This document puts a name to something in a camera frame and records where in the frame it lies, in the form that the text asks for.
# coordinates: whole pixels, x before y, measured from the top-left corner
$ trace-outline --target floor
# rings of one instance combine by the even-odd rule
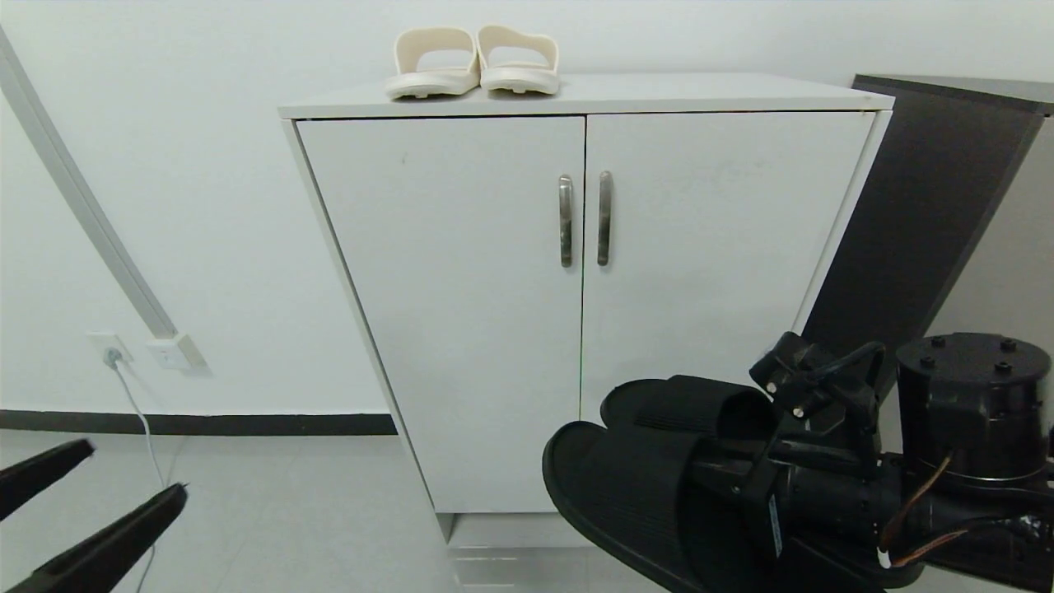
[[[2,431],[0,467],[78,436]],[[156,491],[142,437],[90,438],[94,458],[0,523],[0,590]],[[144,592],[660,591],[596,549],[451,561],[395,437],[156,437],[155,447],[191,498]],[[116,591],[134,593],[140,573]],[[904,591],[1011,590],[928,569]]]

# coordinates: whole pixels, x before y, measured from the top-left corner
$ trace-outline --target white slipper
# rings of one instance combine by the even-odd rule
[[[421,58],[430,52],[464,50],[465,65],[422,68]],[[395,67],[398,74],[385,81],[389,98],[429,95],[464,95],[480,85],[480,55],[475,41],[465,29],[453,26],[411,28],[395,40]]]
[[[547,95],[552,95],[560,90],[560,76],[557,74],[560,50],[551,37],[527,35],[507,26],[489,24],[480,29],[476,39],[480,47],[480,60],[483,64],[480,85],[488,91],[506,88],[514,93],[531,91]],[[542,54],[548,63],[494,63],[490,61],[490,53],[495,47],[533,50]]]

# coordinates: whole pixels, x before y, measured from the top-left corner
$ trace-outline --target power outlet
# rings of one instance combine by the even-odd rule
[[[89,332],[86,336],[87,341],[95,348],[95,352],[99,354],[99,360],[105,358],[106,351],[115,349],[121,354],[122,361],[132,362],[132,354],[129,353],[129,350],[124,348],[121,339],[118,338],[113,332]]]
[[[161,369],[190,371],[204,367],[204,359],[194,347],[191,337],[186,334],[180,334],[175,338],[151,340],[147,342],[147,350],[157,360],[157,364],[161,365]]]

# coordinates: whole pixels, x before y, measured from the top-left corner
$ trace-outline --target metal handle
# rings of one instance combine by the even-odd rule
[[[560,264],[571,266],[571,178],[560,176]]]
[[[607,264],[607,252],[611,243],[611,173],[600,174],[600,230],[597,237],[597,263]]]

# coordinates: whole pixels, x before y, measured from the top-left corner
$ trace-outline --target black slipper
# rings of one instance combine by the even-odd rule
[[[545,448],[545,486],[571,527],[669,591],[769,591],[739,510],[683,479],[702,438],[572,422]]]
[[[604,398],[600,416],[608,428],[636,423],[711,439],[767,440],[779,422],[758,390],[685,375],[624,383]]]

